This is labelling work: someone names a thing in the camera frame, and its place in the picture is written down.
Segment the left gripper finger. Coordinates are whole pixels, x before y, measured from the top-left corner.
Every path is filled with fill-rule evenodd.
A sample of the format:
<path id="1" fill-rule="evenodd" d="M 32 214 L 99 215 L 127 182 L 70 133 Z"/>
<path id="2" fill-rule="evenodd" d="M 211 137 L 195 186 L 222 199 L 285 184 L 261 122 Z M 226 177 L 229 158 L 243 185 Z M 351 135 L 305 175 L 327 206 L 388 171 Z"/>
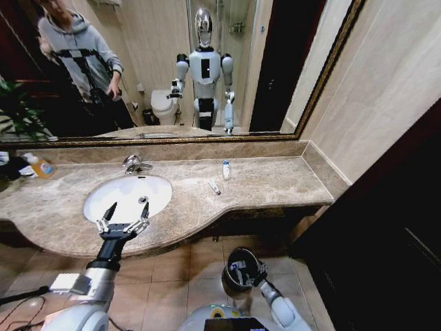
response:
<path id="1" fill-rule="evenodd" d="M 105 212 L 104 215 L 95 221 L 99 234 L 109 232 L 109 222 L 116 210 L 117 202 L 114 202 Z"/>
<path id="2" fill-rule="evenodd" d="M 141 211 L 141 215 L 138 221 L 134 222 L 129 227 L 129 232 L 135 232 L 136 234 L 139 234 L 142 231 L 144 231 L 144 229 L 146 229 L 146 227 L 148 227 L 148 225 L 150 224 L 148 221 L 149 213 L 150 213 L 150 204 L 147 201 Z"/>

